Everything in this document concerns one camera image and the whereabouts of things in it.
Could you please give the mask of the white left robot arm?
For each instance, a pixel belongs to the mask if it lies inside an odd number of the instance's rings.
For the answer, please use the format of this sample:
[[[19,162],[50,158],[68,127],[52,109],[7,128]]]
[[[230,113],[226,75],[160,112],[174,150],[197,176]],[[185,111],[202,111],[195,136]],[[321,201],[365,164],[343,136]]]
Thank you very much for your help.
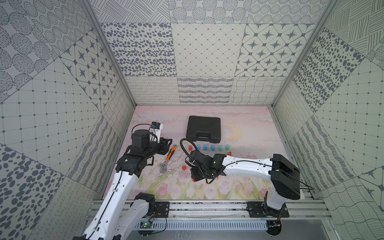
[[[166,155],[172,140],[161,137],[162,125],[151,129],[137,130],[132,133],[132,144],[118,160],[114,180],[99,211],[93,218],[80,240],[125,240],[136,228],[143,217],[155,213],[155,197],[152,194],[139,193],[129,210],[121,212],[127,197],[138,182],[143,169],[152,166],[156,154]]]

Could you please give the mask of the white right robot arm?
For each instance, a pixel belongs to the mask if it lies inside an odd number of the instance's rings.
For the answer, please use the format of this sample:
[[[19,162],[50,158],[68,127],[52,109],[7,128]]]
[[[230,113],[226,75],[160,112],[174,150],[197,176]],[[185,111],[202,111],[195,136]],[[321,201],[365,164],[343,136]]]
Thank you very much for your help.
[[[226,154],[210,157],[197,149],[190,140],[180,140],[180,147],[186,154],[186,164],[191,167],[194,182],[205,180],[213,183],[219,176],[247,176],[263,179],[273,184],[266,193],[265,205],[279,211],[288,200],[301,198],[300,170],[280,154],[267,159],[244,159]]]

